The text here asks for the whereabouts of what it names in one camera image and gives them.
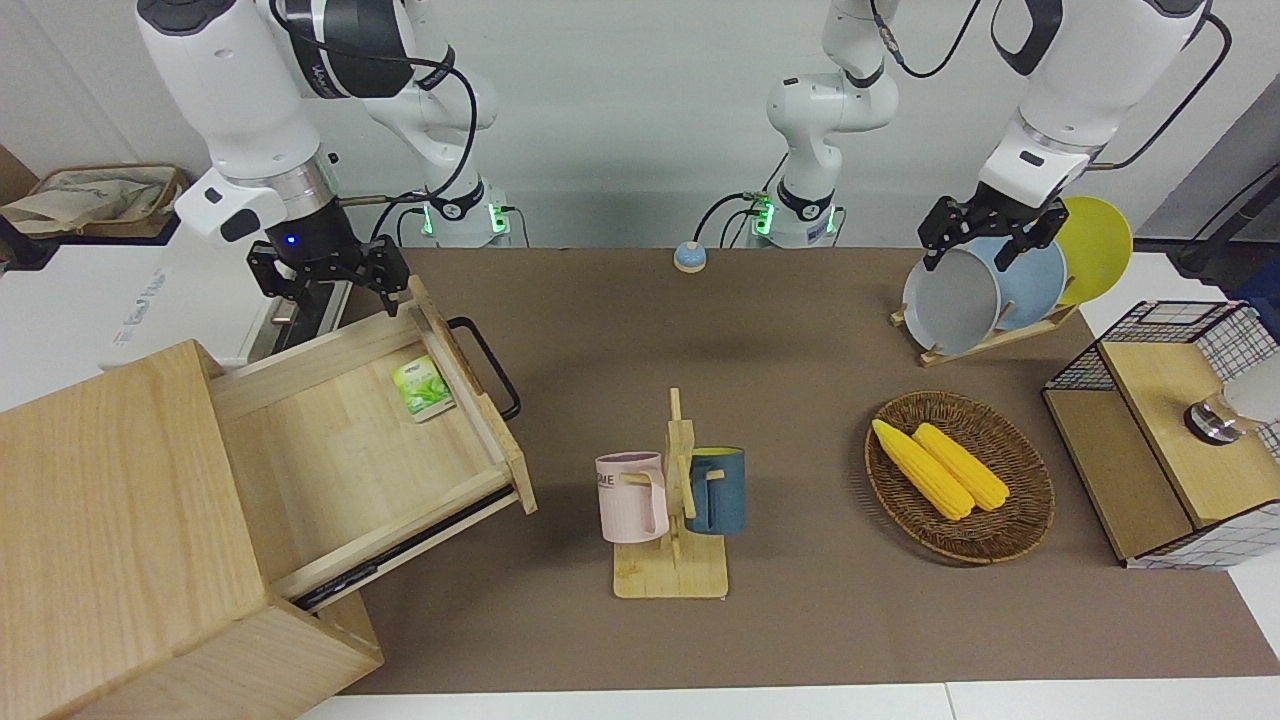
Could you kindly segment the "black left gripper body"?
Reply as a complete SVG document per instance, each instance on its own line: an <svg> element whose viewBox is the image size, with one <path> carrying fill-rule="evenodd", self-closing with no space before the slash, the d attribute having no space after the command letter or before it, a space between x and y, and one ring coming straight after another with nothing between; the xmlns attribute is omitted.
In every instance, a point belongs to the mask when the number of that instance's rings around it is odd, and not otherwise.
<svg viewBox="0 0 1280 720"><path fill-rule="evenodd" d="M1069 210L1061 197L1051 199L1038 208L1020 202L988 183L978 183L974 193L960 201L945 195L940 199L948 218L947 237L956 241L970 241L979 237L1005 237L1014 234L1012 229L1033 233L1034 227L1048 218L1050 237L1055 236L1069 218Z"/></svg>

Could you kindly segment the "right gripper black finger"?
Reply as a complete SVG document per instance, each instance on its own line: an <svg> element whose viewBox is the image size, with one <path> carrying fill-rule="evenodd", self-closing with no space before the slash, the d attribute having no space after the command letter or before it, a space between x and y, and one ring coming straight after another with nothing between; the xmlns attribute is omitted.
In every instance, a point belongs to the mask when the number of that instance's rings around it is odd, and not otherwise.
<svg viewBox="0 0 1280 720"><path fill-rule="evenodd" d="M365 288L379 297L388 316L397 316L398 297L408 282L410 266L394 240L375 240L365 246Z"/></svg>
<svg viewBox="0 0 1280 720"><path fill-rule="evenodd" d="M271 243L252 243L247 252L248 268L261 293L297 302L303 286L296 278L285 277L276 265L278 260L279 255Z"/></svg>

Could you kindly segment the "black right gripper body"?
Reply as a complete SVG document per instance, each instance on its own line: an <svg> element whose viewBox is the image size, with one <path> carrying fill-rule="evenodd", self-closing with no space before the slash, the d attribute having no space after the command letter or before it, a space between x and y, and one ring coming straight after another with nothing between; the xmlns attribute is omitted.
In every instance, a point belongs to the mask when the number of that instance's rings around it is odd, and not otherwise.
<svg viewBox="0 0 1280 720"><path fill-rule="evenodd" d="M308 281L348 281L365 286L365 251L340 201L333 199L306 217L265 231L279 255L276 265L300 284Z"/></svg>

